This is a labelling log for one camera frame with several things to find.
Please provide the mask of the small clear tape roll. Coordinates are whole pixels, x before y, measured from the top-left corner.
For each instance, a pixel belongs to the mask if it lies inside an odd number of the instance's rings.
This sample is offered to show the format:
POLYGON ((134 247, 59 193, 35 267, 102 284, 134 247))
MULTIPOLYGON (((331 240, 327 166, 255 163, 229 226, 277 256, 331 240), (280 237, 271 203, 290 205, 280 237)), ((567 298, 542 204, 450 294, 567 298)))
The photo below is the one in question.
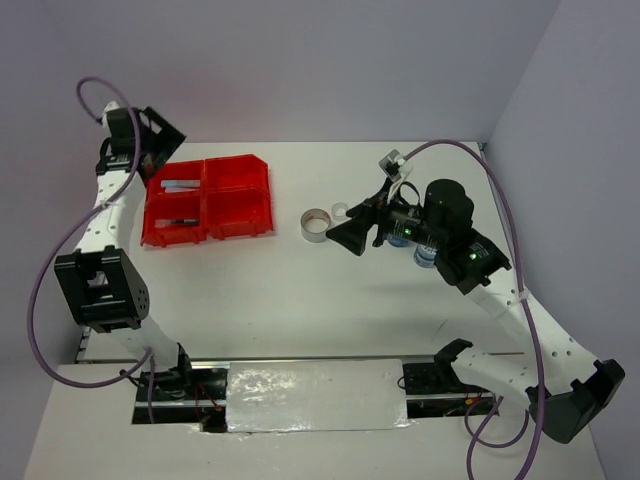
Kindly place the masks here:
POLYGON ((347 211, 349 207, 344 202, 337 202, 331 207, 331 217, 336 222, 342 222, 347 219, 347 211))

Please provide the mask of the large clear tape roll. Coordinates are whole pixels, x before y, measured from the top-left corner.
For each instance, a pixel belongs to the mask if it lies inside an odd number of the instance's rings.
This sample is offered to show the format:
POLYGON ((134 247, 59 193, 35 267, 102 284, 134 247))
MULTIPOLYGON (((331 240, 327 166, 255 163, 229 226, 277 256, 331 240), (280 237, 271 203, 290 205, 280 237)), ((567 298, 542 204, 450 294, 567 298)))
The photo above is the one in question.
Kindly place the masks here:
POLYGON ((309 209, 300 218, 300 231, 303 239, 314 244, 326 240, 326 233, 331 225, 331 216, 323 209, 309 209))

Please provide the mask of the blue highlighter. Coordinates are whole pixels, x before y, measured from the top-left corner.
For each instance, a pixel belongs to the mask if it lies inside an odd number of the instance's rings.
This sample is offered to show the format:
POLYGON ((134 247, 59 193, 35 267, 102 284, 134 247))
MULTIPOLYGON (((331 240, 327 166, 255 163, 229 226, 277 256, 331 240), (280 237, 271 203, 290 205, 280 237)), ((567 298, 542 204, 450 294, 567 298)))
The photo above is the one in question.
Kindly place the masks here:
POLYGON ((163 188, 199 188, 199 180, 163 180, 161 181, 163 188))

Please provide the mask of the blue round tub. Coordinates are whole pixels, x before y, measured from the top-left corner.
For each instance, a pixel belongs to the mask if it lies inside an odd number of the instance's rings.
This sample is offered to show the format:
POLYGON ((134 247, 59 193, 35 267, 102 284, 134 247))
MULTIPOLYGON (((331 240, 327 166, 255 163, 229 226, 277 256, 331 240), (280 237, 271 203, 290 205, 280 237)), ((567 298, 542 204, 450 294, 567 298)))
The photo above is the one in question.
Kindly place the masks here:
POLYGON ((421 268, 433 268, 438 249, 431 244, 417 244, 413 253, 414 262, 421 268))
POLYGON ((411 241, 406 238, 399 237, 392 234, 387 235, 387 241, 390 245, 396 248, 405 248, 405 247, 408 247, 411 243, 411 241))

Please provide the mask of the pink highlighter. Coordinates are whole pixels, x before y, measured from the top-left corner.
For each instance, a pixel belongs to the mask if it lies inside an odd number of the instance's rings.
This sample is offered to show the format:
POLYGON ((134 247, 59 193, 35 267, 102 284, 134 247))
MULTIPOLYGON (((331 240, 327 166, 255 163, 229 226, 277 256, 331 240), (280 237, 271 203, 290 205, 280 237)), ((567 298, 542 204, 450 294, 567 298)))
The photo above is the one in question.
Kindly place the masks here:
POLYGON ((189 192, 197 192, 198 188, 188 188, 188 187, 167 187, 164 189, 164 193, 167 194, 175 194, 175 193, 189 193, 189 192))

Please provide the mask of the red pen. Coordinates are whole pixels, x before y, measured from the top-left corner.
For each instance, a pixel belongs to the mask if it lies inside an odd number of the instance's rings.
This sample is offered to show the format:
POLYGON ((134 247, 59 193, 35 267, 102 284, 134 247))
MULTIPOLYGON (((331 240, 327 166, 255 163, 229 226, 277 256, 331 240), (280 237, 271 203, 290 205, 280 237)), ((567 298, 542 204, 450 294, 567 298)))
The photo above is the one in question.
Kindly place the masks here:
POLYGON ((179 225, 179 226, 196 226, 199 225, 200 221, 198 218, 182 218, 182 219, 171 219, 169 221, 170 225, 179 225))

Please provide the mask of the blue pen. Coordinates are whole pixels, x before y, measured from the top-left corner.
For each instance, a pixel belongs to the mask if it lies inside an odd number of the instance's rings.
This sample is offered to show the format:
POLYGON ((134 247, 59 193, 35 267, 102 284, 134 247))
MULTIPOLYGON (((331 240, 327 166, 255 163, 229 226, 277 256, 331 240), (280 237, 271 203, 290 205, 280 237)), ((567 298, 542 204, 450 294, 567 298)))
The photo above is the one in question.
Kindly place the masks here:
POLYGON ((198 225, 199 225, 199 220, 196 218, 159 219, 155 221, 156 228, 195 227, 198 225))

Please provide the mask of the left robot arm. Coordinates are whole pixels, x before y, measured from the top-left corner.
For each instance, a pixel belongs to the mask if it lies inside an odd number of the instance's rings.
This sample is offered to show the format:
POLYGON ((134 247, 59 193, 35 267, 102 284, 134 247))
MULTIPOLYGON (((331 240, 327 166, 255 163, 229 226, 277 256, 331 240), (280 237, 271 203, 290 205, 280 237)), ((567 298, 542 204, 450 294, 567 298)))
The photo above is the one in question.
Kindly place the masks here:
POLYGON ((54 273, 78 325, 118 342, 136 360, 151 353, 141 384, 182 399, 195 389, 196 375, 185 349, 151 317, 149 289, 128 247, 151 179, 185 137, 151 107, 127 110, 112 101, 101 123, 108 136, 96 165, 100 211, 74 250, 56 257, 54 273))

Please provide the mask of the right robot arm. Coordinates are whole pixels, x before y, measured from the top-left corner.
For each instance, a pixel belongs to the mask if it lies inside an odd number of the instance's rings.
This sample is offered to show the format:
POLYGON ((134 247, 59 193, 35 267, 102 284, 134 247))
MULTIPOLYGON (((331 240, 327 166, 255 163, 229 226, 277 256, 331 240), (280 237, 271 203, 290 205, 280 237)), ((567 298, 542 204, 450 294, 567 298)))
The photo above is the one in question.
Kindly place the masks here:
POLYGON ((431 182, 422 205, 389 200, 391 184, 349 209, 328 239, 360 256, 367 235, 374 246, 388 236, 436 250, 435 267, 495 320, 535 365, 527 369, 496 359, 468 340, 457 339, 436 355, 436 383, 446 391, 464 384, 490 390, 526 408, 552 440, 567 444, 611 401, 625 372, 614 359, 600 360, 581 346, 526 291, 519 290, 508 257, 472 226, 474 204, 461 184, 431 182))

